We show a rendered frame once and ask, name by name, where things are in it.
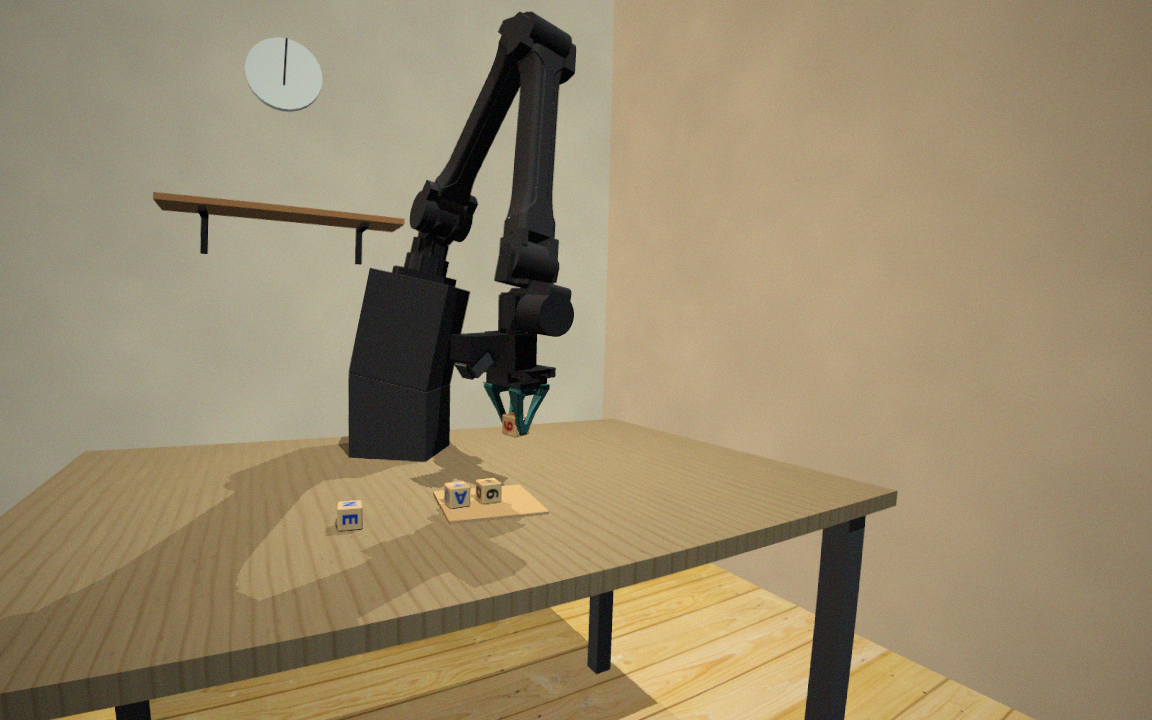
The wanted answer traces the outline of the cream letter block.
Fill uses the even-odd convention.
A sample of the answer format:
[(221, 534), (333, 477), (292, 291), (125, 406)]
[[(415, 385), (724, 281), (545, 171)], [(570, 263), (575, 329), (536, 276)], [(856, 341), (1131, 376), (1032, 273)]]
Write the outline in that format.
[(495, 478), (476, 480), (476, 500), (480, 503), (499, 503), (502, 498), (502, 483)]
[(520, 434), (518, 433), (518, 427), (517, 427), (517, 423), (516, 423), (516, 419), (515, 419), (515, 414), (503, 414), (503, 416), (502, 416), (502, 433), (506, 434), (506, 435), (511, 435), (511, 437), (518, 437), (518, 435), (526, 435), (526, 434), (529, 434), (529, 432), (526, 432), (524, 434)]
[(444, 484), (444, 503), (449, 509), (463, 509), (470, 507), (471, 487), (465, 482), (453, 482)]
[(338, 530), (364, 529), (364, 509), (362, 501), (338, 502)]

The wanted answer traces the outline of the tan flat mat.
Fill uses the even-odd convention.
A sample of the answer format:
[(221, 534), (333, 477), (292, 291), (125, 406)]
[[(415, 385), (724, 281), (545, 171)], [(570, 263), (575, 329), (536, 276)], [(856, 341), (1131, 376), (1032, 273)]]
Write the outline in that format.
[(526, 492), (522, 486), (502, 486), (502, 500), (499, 503), (480, 503), (476, 500), (476, 488), (470, 492), (470, 507), (449, 509), (444, 503), (444, 491), (433, 491), (435, 502), (442, 507), (445, 520), (449, 524), (467, 523), (467, 521), (525, 518), (525, 516), (550, 514), (550, 510)]

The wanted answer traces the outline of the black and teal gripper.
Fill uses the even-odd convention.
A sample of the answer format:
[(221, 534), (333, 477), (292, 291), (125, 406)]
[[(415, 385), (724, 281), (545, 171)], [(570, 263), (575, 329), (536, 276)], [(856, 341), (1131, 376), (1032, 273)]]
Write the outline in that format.
[[(547, 392), (550, 391), (547, 378), (556, 377), (556, 366), (536, 364), (536, 361), (538, 361), (538, 334), (526, 331), (525, 334), (532, 334), (532, 369), (511, 372), (511, 370), (488, 366), (486, 369), (486, 382), (484, 382), (486, 395), (492, 397), (492, 404), (497, 407), (500, 420), (502, 420), (502, 416), (506, 414), (502, 400), (500, 400), (500, 392), (509, 391), (509, 397), (511, 397), (509, 400), (509, 414), (515, 411), (520, 434), (529, 432), (532, 418), (535, 418), (543, 397), (547, 396)], [(526, 414), (526, 419), (524, 420), (524, 397), (529, 395), (532, 395), (532, 401), (529, 407), (529, 414)]]

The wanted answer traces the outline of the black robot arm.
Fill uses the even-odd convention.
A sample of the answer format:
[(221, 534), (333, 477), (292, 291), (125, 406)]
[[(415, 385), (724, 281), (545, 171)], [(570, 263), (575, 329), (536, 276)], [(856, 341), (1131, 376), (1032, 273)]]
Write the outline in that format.
[(414, 200), (410, 225), (419, 237), (414, 237), (411, 252), (406, 255), (406, 268), (392, 270), (422, 281), (456, 285), (445, 276), (448, 245), (465, 241), (471, 229), (477, 209), (473, 181), (520, 88), (511, 202), (494, 278), (518, 288), (499, 295), (498, 328), (506, 333), (450, 334), (450, 361), (471, 381), (488, 366), (511, 372), (532, 369), (532, 334), (525, 331), (559, 338), (573, 325), (573, 293), (554, 285), (559, 240), (552, 194), (559, 85), (575, 74), (576, 46), (563, 29), (535, 12), (503, 20), (498, 32), (502, 36), (492, 70), (450, 159)]

